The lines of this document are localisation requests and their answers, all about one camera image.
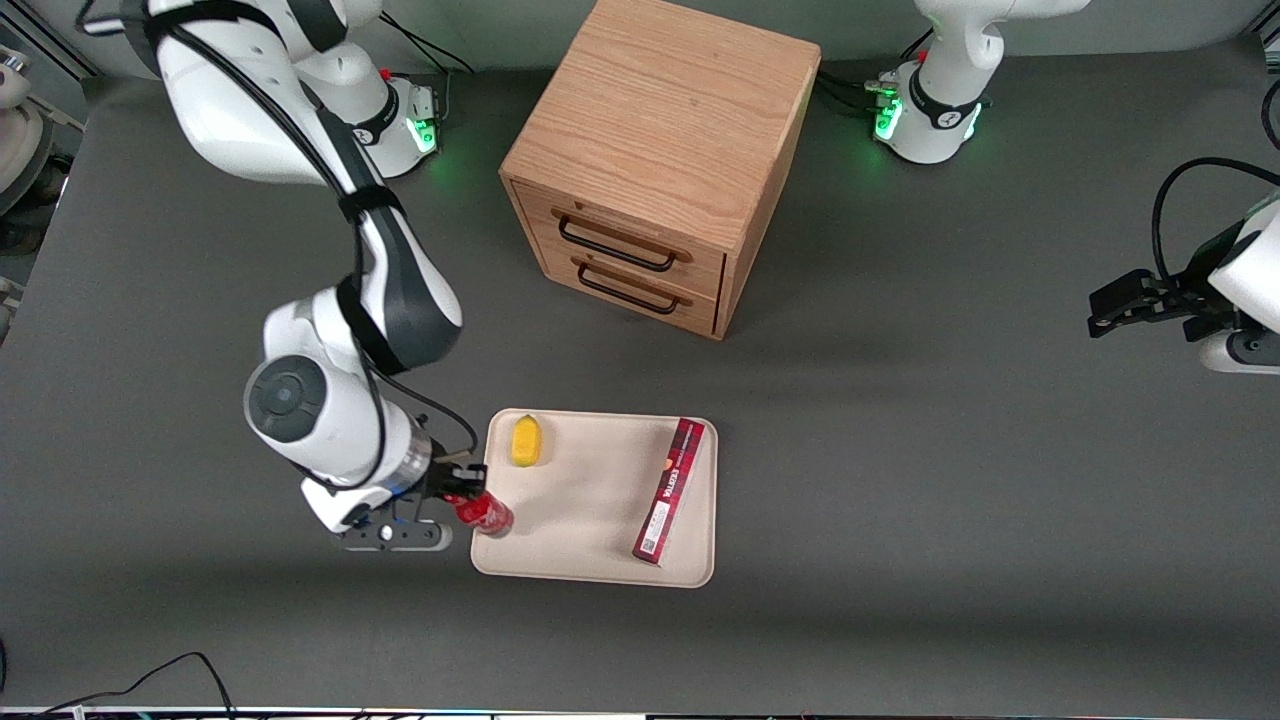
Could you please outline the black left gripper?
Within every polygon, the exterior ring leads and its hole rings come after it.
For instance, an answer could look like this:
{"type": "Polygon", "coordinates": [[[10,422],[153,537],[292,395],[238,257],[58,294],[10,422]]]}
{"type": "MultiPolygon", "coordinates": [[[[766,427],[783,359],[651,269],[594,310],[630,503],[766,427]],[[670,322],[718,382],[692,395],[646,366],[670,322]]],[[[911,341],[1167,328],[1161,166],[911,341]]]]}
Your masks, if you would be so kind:
{"type": "Polygon", "coordinates": [[[1202,274],[1160,275],[1146,269],[1128,272],[1091,293],[1088,334],[1092,340],[1112,328],[1183,318],[1213,320],[1202,274]]]}

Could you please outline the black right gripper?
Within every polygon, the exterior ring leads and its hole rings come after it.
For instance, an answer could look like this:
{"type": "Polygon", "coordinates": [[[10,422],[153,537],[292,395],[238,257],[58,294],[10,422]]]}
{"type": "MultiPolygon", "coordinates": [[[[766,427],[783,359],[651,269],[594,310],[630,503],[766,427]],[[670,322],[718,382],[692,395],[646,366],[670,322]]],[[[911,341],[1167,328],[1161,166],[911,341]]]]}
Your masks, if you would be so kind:
{"type": "Polygon", "coordinates": [[[424,498],[440,498],[454,509],[465,509],[486,492],[489,466],[484,462],[461,465],[433,461],[422,479],[424,498]]]}

